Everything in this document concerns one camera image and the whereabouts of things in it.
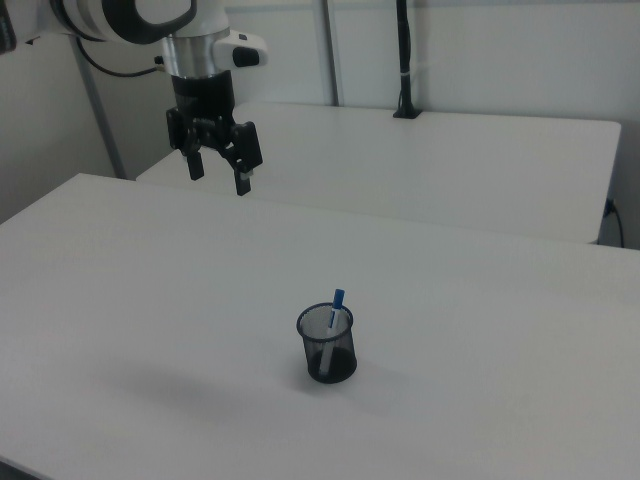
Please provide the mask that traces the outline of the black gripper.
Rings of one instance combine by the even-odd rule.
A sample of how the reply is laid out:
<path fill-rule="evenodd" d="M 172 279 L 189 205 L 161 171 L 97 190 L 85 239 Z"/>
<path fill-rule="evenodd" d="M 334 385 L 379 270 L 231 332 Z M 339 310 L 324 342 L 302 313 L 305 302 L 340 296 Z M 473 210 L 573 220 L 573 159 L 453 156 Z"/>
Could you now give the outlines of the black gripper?
<path fill-rule="evenodd" d="M 196 181 L 204 176 L 201 144 L 192 122 L 206 120 L 214 126 L 215 141 L 224 146 L 220 155 L 234 171 L 236 194 L 249 193 L 251 176 L 263 163 L 263 157 L 255 124 L 235 124 L 233 119 L 235 96 L 231 72 L 200 79 L 172 76 L 171 81 L 176 107 L 166 111 L 169 145 L 181 152 L 190 178 Z"/>

